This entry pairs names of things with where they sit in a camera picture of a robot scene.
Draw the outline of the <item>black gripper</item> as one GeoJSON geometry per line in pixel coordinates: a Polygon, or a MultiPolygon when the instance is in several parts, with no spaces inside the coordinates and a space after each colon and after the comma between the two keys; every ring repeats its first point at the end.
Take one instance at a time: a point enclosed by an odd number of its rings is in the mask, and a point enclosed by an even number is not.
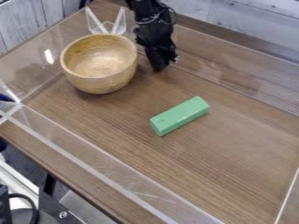
{"type": "Polygon", "coordinates": [[[178,60],[173,34],[174,27],[171,25],[141,25],[135,28],[135,40],[145,47],[146,56],[154,70],[163,71],[170,65],[170,62],[178,60]]]}

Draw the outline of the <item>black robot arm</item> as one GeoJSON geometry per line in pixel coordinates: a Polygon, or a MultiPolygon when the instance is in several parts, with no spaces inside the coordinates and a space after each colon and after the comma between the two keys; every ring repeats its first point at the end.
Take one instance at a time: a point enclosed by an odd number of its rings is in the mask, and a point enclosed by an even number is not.
{"type": "Polygon", "coordinates": [[[178,61],[173,41],[175,10],[159,0],[126,0],[126,3],[135,13],[135,42],[145,48],[154,70],[161,72],[171,61],[178,61]]]}

